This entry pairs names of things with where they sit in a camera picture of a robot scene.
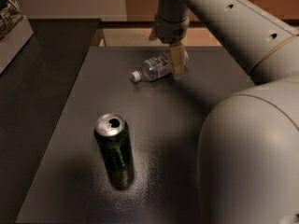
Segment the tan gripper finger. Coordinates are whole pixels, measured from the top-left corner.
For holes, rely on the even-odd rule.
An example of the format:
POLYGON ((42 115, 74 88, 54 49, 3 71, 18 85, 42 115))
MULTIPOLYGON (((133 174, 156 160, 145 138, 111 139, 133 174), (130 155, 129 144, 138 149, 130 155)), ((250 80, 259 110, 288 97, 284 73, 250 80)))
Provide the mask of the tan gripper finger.
POLYGON ((149 34, 149 41, 154 41, 154 40, 157 40, 157 39, 158 39, 158 37, 157 37, 156 29, 152 28, 151 32, 149 34))
POLYGON ((185 73, 185 46, 181 42, 171 44, 169 52, 172 61, 172 74, 175 79, 185 73))

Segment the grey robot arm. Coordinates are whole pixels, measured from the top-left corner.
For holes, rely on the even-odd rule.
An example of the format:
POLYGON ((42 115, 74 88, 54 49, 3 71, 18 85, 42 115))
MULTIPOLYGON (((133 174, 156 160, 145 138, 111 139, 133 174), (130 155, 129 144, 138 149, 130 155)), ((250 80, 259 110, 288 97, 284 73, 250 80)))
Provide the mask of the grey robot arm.
POLYGON ((173 73, 193 13, 254 85, 206 117, 197 151, 199 224, 298 224, 299 35, 248 0, 159 0, 151 38, 173 73))

